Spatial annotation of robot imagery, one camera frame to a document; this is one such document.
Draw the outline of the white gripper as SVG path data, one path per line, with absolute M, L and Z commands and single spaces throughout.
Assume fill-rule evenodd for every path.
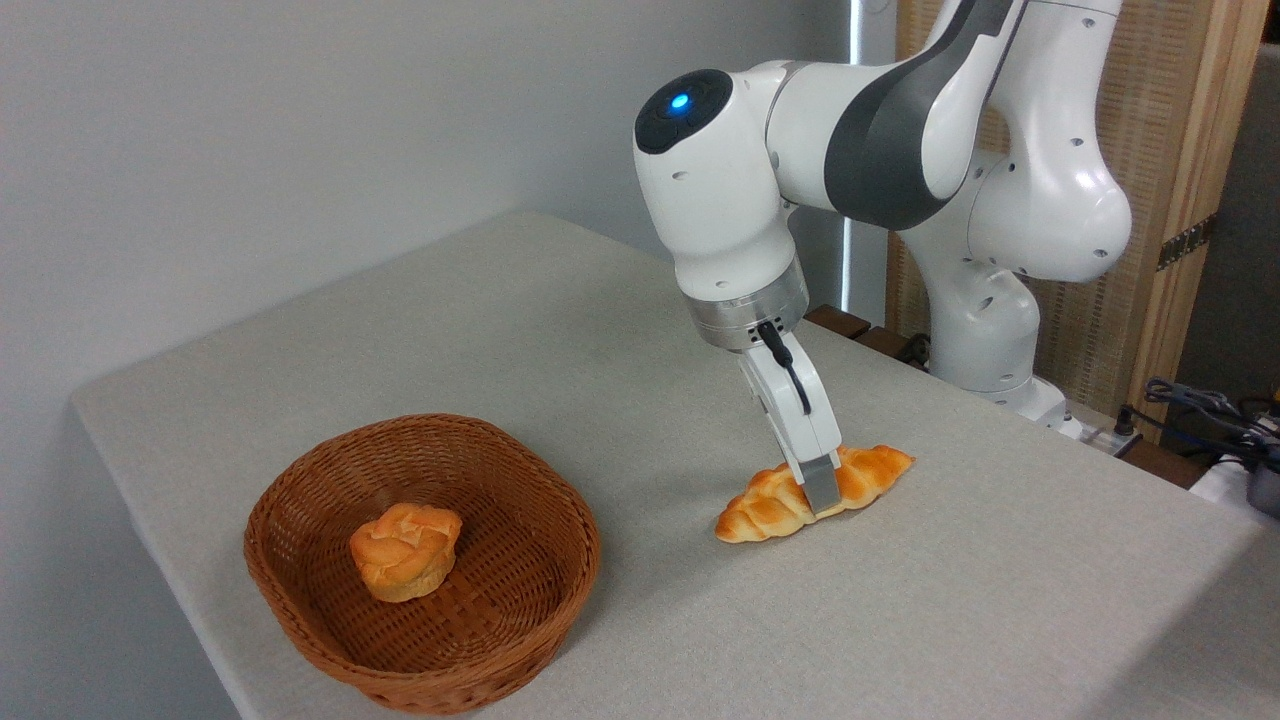
M 753 393 L 763 402 L 786 461 L 799 466 L 797 483 L 815 518 L 842 503 L 836 470 L 842 442 L 820 377 L 792 334 L 781 337 L 791 352 L 791 366 L 781 366 L 764 345 L 739 355 Z

